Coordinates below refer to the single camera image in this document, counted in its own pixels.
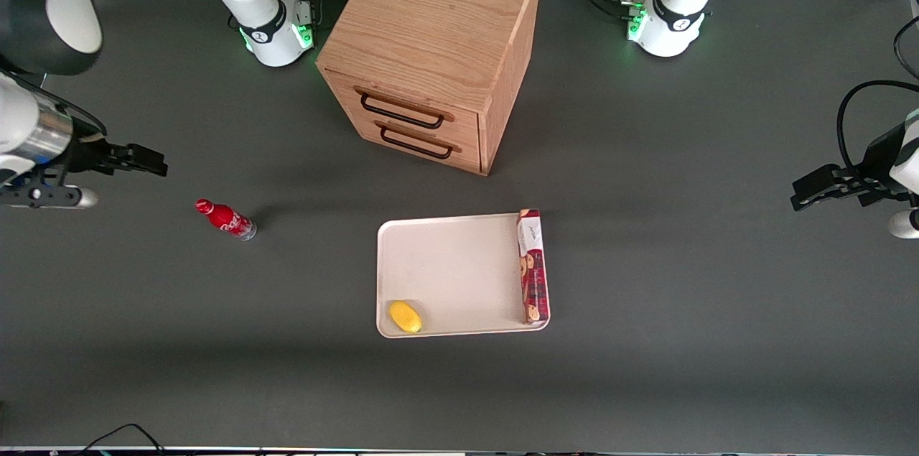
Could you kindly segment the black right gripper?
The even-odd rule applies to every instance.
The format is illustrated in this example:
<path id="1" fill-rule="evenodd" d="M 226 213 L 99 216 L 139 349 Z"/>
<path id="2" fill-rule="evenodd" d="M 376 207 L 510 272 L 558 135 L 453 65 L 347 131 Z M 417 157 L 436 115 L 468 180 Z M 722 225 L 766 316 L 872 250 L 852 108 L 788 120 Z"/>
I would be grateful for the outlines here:
<path id="1" fill-rule="evenodd" d="M 73 136 L 67 149 L 69 162 L 67 171 L 102 172 L 114 175 L 116 170 L 148 172 L 157 177 L 166 177 L 169 166 L 165 164 L 164 155 L 136 143 L 115 145 L 106 141 L 106 137 L 88 123 L 73 123 Z"/>

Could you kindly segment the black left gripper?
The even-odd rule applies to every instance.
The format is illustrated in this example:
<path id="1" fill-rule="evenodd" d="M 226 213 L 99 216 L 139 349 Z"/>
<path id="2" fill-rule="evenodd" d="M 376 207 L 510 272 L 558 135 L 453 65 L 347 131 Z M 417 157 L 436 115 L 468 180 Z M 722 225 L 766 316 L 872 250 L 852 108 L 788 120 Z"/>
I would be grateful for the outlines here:
<path id="1" fill-rule="evenodd" d="M 859 198 L 863 207 L 882 200 L 908 202 L 910 191 L 890 176 L 905 138 L 905 125 L 894 126 L 867 146 L 862 162 L 853 164 L 847 154 L 843 129 L 836 128 L 844 166 L 825 164 L 792 183 L 791 207 L 795 213 L 825 200 L 836 200 L 837 190 Z"/>

